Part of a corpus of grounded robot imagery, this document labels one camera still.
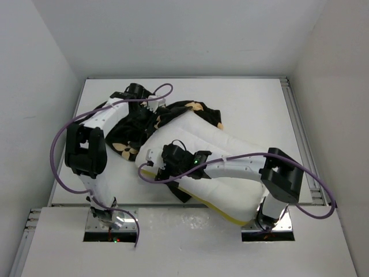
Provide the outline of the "black pillowcase with beige pattern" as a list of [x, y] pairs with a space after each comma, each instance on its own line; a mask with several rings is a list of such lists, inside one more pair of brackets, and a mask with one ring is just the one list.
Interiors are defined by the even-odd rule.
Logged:
[[194, 112], [211, 125], [223, 129], [220, 110], [209, 108], [203, 102], [183, 100], [150, 112], [146, 103], [129, 103], [129, 115], [121, 119], [108, 133], [106, 144], [122, 158], [135, 162], [139, 150], [159, 128], [187, 111]]

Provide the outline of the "white pillow with yellow edge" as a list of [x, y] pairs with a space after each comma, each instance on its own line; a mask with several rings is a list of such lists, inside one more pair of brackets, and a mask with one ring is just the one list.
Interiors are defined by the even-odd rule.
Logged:
[[[158, 171], [157, 166], [144, 165], [148, 151], [162, 149], [174, 140], [182, 141], [192, 154], [210, 151], [212, 159], [267, 151], [265, 147], [229, 135], [188, 111], [160, 127], [141, 147], [135, 164], [142, 167], [144, 177], [153, 179]], [[178, 188], [214, 209], [226, 220], [242, 226], [254, 217], [264, 194], [265, 187], [258, 174], [264, 164], [265, 158], [255, 157], [243, 168], [251, 179], [243, 179], [234, 170], [224, 170], [224, 162], [220, 161], [205, 168], [205, 178], [182, 177], [178, 180]]]

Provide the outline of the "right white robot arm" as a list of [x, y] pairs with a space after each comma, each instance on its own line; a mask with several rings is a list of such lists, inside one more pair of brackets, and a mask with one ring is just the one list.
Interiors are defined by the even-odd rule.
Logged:
[[287, 206], [299, 202], [303, 170], [295, 160], [278, 148], [266, 153], [224, 156], [212, 151], [191, 153], [174, 143], [148, 151], [147, 161], [157, 168], [157, 181], [237, 178], [257, 181], [268, 190], [257, 214], [261, 228], [272, 229]]

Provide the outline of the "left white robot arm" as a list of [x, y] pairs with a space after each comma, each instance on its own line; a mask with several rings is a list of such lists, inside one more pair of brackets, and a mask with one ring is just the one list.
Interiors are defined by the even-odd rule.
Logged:
[[104, 175], [107, 147], [125, 159], [138, 151], [155, 131], [165, 97], [131, 83], [123, 92], [114, 92], [98, 108], [80, 115], [66, 127], [65, 165], [79, 177], [91, 203], [92, 215], [102, 224], [116, 224], [124, 215]]

